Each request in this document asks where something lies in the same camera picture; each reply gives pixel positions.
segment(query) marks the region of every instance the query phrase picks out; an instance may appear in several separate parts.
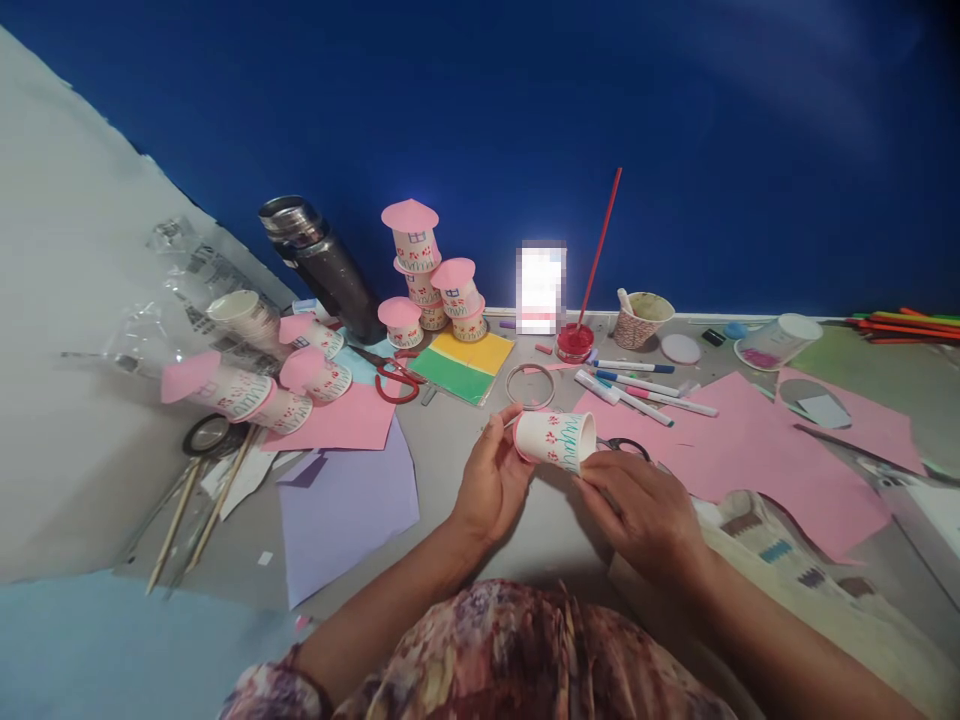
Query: purple paper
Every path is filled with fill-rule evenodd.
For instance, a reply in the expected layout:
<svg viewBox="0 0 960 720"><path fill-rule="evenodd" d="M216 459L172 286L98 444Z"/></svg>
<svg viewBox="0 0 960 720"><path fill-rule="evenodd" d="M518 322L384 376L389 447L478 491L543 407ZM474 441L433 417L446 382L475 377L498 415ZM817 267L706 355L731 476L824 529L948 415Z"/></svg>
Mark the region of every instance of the purple paper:
<svg viewBox="0 0 960 720"><path fill-rule="evenodd" d="M301 474L316 477L305 483ZM277 485L291 610L420 520L413 459L396 417L383 450L325 450Z"/></svg>

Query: green paper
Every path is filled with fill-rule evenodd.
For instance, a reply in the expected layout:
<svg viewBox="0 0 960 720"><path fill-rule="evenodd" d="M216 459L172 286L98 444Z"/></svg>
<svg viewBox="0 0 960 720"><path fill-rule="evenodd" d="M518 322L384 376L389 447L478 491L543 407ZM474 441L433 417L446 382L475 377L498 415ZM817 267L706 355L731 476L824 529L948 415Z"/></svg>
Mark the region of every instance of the green paper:
<svg viewBox="0 0 960 720"><path fill-rule="evenodd" d="M494 376L427 348L408 367L471 405L479 405L493 385Z"/></svg>

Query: pink paper sheet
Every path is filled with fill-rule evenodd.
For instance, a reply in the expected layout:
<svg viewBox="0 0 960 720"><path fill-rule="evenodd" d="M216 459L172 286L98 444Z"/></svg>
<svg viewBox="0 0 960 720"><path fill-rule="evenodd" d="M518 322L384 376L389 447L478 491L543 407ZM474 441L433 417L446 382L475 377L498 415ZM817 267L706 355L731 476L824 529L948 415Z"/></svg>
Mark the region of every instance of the pink paper sheet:
<svg viewBox="0 0 960 720"><path fill-rule="evenodd" d="M847 414L852 420L850 427L830 430L804 420L787 410L784 407L783 400L780 399L779 393L780 386L788 380L809 380L833 393L834 397L847 409ZM926 476L927 474L923 462L920 460L920 453L917 452L917 448L913 444L910 418L896 410L891 410L875 403L873 400L868 400L862 395L825 383L812 375L806 375L792 368L780 370L780 377L777 379L777 405L790 416L791 423L800 423L816 428L822 433L886 458L890 462L912 470L918 475Z"/></svg>
<svg viewBox="0 0 960 720"><path fill-rule="evenodd" d="M590 392L573 412L592 412L597 435L636 440L687 490L719 502L732 490L763 493L786 508L824 553L849 562L846 553L890 521L870 486L820 442L791 427L787 418L739 373L691 395L720 416L665 406L676 420L665 428L623 403L610 406Z"/></svg>
<svg viewBox="0 0 960 720"><path fill-rule="evenodd" d="M398 385L390 380L384 392L396 395ZM373 385L353 383L332 403L314 404L310 417L295 433L278 435L271 432L263 449L383 450L396 410L397 406L381 398Z"/></svg>

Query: thermos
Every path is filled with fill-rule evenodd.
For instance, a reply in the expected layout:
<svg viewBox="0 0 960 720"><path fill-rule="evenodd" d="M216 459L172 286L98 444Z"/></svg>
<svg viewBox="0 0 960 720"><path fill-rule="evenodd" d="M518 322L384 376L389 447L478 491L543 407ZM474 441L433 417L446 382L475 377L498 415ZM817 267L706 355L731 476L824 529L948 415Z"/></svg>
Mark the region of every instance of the thermos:
<svg viewBox="0 0 960 720"><path fill-rule="evenodd" d="M260 208L260 222L283 261L357 340L372 345L387 336L377 317L380 301L330 223L309 202L299 195L278 197Z"/></svg>

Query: scissors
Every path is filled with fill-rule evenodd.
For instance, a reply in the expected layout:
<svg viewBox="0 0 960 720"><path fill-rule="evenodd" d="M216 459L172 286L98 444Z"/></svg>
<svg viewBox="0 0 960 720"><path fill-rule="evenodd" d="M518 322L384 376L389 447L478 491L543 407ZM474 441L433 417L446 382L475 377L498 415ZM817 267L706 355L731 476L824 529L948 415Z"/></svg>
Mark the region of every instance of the scissors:
<svg viewBox="0 0 960 720"><path fill-rule="evenodd" d="M404 403L410 402L420 393L420 386L428 382L423 375L415 373L413 370L407 370L399 362L403 358L415 358L420 353L411 352L410 350L399 350L394 353L392 358L383 358L353 345L350 345L349 348L377 369L377 378L375 381L377 393L391 405L403 405ZM387 370L388 365L393 366L393 372ZM401 385L409 385L413 388L413 392L400 397L390 397L383 391L383 386L380 382L381 375L391 380L396 380Z"/></svg>
<svg viewBox="0 0 960 720"><path fill-rule="evenodd" d="M640 454L643 455L643 459L646 460L647 462L650 462L650 453L646 451L646 448L644 448L643 445L641 445L640 443L634 442L629 438L610 438L609 440L597 438L597 445L603 445L605 448L608 448L609 450L619 450L622 445L629 445L639 450Z"/></svg>

